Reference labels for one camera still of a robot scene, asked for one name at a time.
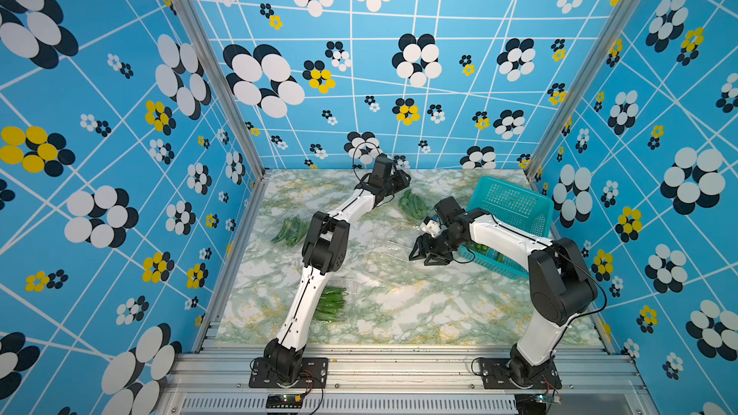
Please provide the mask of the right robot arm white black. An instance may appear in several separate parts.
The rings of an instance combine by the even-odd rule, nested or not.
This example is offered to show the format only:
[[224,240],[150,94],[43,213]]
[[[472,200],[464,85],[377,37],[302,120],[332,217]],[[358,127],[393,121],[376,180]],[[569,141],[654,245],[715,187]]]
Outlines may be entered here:
[[447,265],[466,243],[484,245],[518,263],[529,274],[534,313],[513,346],[507,374],[518,387],[533,386],[553,363],[555,348],[571,323],[584,317],[598,297],[576,243],[534,236],[483,209],[427,218],[409,254],[411,261]]

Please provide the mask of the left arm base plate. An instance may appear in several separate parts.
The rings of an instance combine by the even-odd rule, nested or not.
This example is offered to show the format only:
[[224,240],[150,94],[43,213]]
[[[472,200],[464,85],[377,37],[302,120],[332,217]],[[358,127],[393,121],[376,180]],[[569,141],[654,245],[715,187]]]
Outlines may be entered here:
[[328,377],[329,360],[326,357],[299,357],[286,366],[277,365],[264,357],[250,364],[248,386],[256,389],[324,388]]

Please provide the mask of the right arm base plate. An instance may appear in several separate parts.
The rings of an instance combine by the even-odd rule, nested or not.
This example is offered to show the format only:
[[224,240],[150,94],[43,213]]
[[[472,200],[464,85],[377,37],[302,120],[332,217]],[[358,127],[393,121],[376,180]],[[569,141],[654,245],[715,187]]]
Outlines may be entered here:
[[562,382],[555,361],[548,359],[532,366],[524,359],[476,359],[475,372],[485,389],[561,390]]

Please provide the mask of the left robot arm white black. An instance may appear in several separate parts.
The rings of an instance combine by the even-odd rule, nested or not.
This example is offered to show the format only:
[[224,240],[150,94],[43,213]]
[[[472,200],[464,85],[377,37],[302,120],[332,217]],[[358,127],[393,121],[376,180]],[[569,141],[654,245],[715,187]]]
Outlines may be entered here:
[[344,202],[313,215],[301,250],[303,269],[296,294],[286,319],[263,352],[263,363],[282,382],[300,378],[311,321],[328,282],[346,259],[351,226],[410,184],[409,173],[379,164],[359,180]]

